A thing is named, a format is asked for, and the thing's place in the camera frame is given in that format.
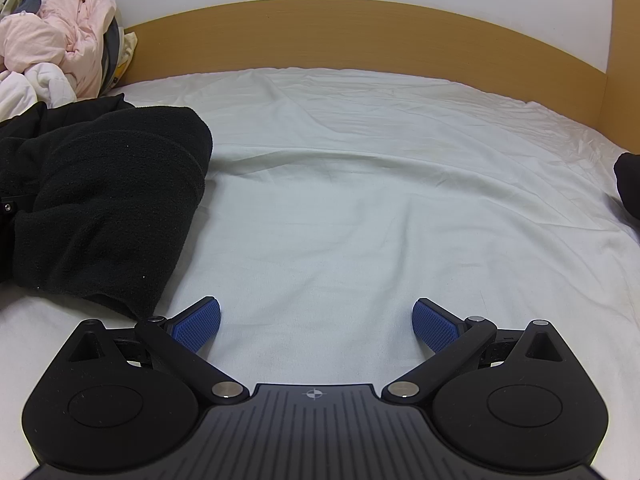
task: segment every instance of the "pink blanket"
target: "pink blanket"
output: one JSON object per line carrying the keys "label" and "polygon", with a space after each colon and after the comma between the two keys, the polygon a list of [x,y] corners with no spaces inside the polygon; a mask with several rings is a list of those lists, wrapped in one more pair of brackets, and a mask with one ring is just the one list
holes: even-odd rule
{"label": "pink blanket", "polygon": [[0,63],[20,73],[36,63],[54,63],[78,98],[98,97],[102,35],[115,10],[114,0],[42,0],[37,15],[7,16],[0,22]]}

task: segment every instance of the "bed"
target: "bed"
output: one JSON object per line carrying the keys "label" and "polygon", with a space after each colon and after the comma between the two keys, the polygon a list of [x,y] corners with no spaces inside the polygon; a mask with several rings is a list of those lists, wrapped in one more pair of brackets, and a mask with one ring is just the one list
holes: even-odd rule
{"label": "bed", "polygon": [[[256,383],[373,383],[428,357],[415,300],[502,328],[551,320],[598,387],[594,467],[640,474],[640,229],[623,151],[534,102],[446,80],[328,69],[193,74],[120,89],[188,106],[214,138],[207,188],[157,314],[222,306],[204,356]],[[36,462],[24,401],[96,304],[0,285],[0,478]]]}

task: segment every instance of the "white blanket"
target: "white blanket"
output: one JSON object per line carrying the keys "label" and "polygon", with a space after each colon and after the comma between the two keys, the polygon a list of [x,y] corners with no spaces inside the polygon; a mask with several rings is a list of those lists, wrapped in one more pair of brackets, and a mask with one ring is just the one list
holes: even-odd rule
{"label": "white blanket", "polygon": [[[208,359],[252,388],[373,383],[424,354],[427,297],[501,328],[550,320],[600,390],[594,466],[640,477],[640,246],[617,196],[622,152],[538,104],[412,76],[334,70],[190,75],[124,89],[190,106],[215,151],[158,314],[213,295]],[[20,411],[76,324],[129,321],[0,286],[0,476],[35,465]]]}

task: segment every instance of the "black cloth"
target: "black cloth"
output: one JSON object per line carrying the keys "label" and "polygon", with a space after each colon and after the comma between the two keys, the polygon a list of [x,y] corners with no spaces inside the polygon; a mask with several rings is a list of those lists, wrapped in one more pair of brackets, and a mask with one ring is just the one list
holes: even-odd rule
{"label": "black cloth", "polygon": [[190,108],[122,96],[40,105],[0,123],[0,196],[37,193],[0,229],[0,247],[15,235],[5,277],[148,317],[204,192],[209,129]]}
{"label": "black cloth", "polygon": [[625,209],[640,220],[640,155],[623,153],[614,164],[613,171]]}

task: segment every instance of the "white bed sheet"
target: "white bed sheet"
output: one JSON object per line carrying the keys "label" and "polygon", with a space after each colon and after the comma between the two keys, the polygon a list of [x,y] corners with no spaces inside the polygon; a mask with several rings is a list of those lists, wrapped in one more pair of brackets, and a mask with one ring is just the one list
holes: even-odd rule
{"label": "white bed sheet", "polygon": [[[404,75],[260,69],[124,92],[192,107],[214,137],[158,307],[171,316],[219,299],[210,362],[250,388],[380,390],[424,359],[417,298],[502,328],[549,319],[609,409],[594,466],[640,477],[640,246],[617,199],[618,147],[539,104]],[[86,301],[0,286],[0,478],[35,466],[23,403],[87,317],[129,325]]]}

